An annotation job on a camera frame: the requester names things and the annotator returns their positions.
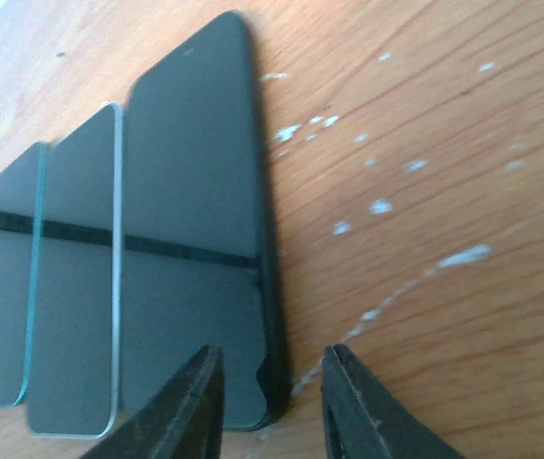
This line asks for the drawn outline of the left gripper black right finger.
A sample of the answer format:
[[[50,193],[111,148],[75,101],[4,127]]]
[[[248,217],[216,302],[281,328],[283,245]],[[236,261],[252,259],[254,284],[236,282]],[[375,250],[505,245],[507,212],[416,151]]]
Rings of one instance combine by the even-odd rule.
[[[329,458],[459,458],[344,344],[325,348],[321,403]]]

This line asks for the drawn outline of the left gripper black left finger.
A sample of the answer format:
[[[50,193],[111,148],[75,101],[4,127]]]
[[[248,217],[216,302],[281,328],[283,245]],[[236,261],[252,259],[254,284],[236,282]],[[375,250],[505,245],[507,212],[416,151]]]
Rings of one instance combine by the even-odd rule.
[[[85,458],[218,458],[225,413],[222,350],[203,346]]]

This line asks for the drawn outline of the black phone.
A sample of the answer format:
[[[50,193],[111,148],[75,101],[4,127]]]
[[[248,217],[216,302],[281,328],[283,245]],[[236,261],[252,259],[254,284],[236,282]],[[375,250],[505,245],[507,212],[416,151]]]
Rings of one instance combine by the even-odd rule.
[[[226,11],[134,84],[124,128],[121,399],[219,346],[225,427],[285,411],[290,369],[250,29]]]
[[[19,404],[28,383],[33,226],[48,149],[35,142],[0,173],[0,408]]]

